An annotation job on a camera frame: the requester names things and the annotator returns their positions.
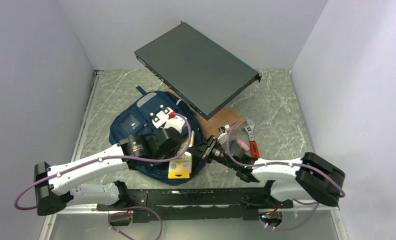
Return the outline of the yellow crayon box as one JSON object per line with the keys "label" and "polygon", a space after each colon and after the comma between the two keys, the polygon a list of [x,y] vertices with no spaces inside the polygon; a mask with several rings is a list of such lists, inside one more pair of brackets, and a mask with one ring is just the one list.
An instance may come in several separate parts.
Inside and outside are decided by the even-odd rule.
{"label": "yellow crayon box", "polygon": [[168,179],[189,179],[192,173],[193,157],[185,152],[181,157],[168,164]]}

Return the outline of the pink highlighter pen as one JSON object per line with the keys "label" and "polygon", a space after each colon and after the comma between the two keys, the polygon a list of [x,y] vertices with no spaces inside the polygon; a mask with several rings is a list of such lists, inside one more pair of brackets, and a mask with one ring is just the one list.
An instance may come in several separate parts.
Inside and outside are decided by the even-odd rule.
{"label": "pink highlighter pen", "polygon": [[246,152],[249,152],[249,151],[250,151],[249,145],[248,145],[244,140],[242,140],[242,139],[239,138],[239,137],[236,137],[236,138],[235,138],[235,141],[236,141],[236,143],[237,143],[242,149],[244,149]]}

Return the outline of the navy blue student backpack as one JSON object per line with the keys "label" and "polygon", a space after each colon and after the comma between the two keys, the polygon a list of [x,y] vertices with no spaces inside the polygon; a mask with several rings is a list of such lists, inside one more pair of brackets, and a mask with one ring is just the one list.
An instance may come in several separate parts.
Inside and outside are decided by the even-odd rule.
{"label": "navy blue student backpack", "polygon": [[[202,126],[194,112],[180,98],[168,91],[145,91],[141,86],[136,89],[141,97],[127,109],[123,110],[110,125],[109,142],[114,145],[131,136],[147,133],[157,133],[160,126],[166,121],[157,116],[159,112],[168,114],[171,111],[179,113],[188,119],[191,130],[194,131],[194,143],[200,144],[205,141]],[[195,177],[205,166],[205,163],[197,157],[191,160],[191,173],[186,178],[169,178],[170,164],[160,163],[155,166],[138,166],[134,169],[142,174],[162,183],[177,186]]]}

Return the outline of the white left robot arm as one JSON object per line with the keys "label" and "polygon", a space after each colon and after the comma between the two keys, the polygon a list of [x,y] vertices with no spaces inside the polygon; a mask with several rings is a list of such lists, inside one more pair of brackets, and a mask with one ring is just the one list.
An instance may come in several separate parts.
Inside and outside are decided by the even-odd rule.
{"label": "white left robot arm", "polygon": [[74,162],[61,165],[40,162],[34,167],[34,180],[39,182],[34,187],[36,212],[39,216],[48,216],[66,207],[82,204],[101,204],[117,210],[130,207],[132,201],[124,182],[87,182],[142,164],[129,157],[154,161],[173,157],[182,141],[181,131],[169,127],[159,132],[131,135],[99,153]]}

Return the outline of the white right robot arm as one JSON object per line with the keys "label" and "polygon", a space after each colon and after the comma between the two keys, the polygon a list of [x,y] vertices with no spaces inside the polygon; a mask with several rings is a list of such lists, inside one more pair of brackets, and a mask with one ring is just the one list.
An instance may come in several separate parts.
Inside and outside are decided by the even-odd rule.
{"label": "white right robot arm", "polygon": [[264,183],[268,190],[261,200],[268,208],[289,200],[314,200],[336,207],[345,197],[345,172],[314,152],[294,159],[267,160],[246,154],[235,141],[223,147],[215,137],[187,151],[207,164],[216,161],[234,170],[246,183]]}

